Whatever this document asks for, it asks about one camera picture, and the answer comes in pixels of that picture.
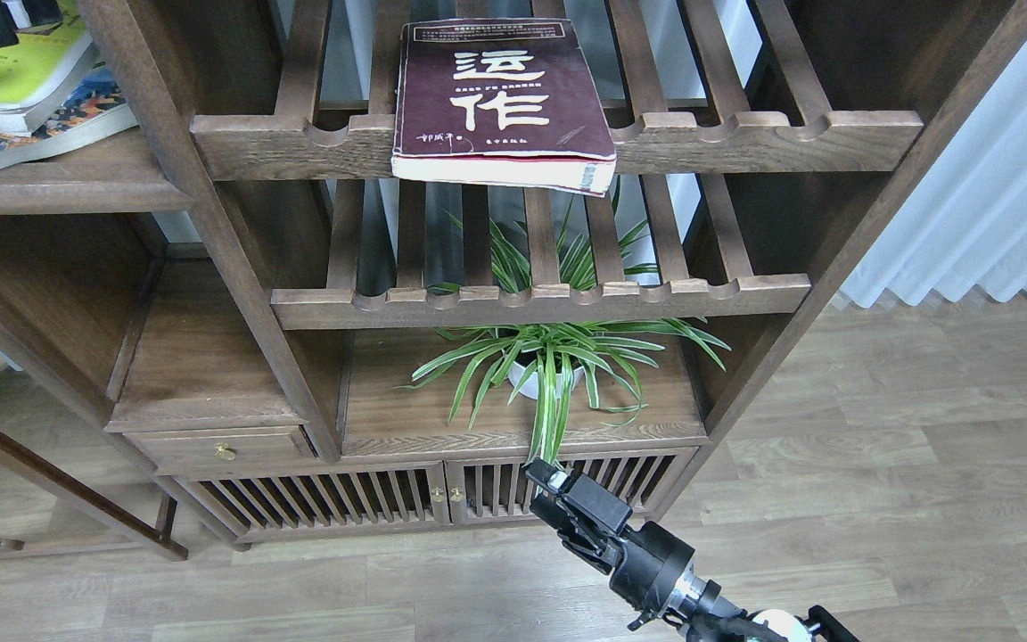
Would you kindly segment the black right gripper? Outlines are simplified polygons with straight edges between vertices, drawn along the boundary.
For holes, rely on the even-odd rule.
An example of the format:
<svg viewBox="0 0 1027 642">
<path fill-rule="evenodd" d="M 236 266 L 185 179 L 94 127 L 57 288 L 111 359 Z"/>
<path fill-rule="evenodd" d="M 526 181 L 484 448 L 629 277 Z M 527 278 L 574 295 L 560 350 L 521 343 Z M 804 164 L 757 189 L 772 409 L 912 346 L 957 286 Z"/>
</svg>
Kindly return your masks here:
<svg viewBox="0 0 1027 642">
<path fill-rule="evenodd" d="M 530 511 L 558 533 L 563 547 L 610 576 L 610 589 L 641 618 L 665 613 L 674 586 L 695 547 L 656 522 L 627 525 L 632 509 L 583 473 L 568 473 L 535 458 L 524 466 L 539 493 Z"/>
</svg>

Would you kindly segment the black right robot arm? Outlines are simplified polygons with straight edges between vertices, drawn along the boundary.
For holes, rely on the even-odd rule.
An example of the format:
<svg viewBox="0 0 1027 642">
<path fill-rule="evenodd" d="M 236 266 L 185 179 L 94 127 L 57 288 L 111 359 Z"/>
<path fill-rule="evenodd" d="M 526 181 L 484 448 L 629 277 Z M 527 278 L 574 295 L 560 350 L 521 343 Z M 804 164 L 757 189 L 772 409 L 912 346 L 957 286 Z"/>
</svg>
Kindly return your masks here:
<svg viewBox="0 0 1027 642">
<path fill-rule="evenodd" d="M 657 523 L 632 529 L 632 509 L 583 473 L 567 473 L 545 460 L 522 470 L 542 490 L 530 509 L 557 531 L 575 556 L 610 577 L 610 589 L 639 616 L 629 630 L 661 619 L 688 641 L 855 641 L 855 635 L 822 605 L 806 618 L 787 611 L 746 611 L 720 594 L 713 580 L 695 576 L 692 546 Z"/>
</svg>

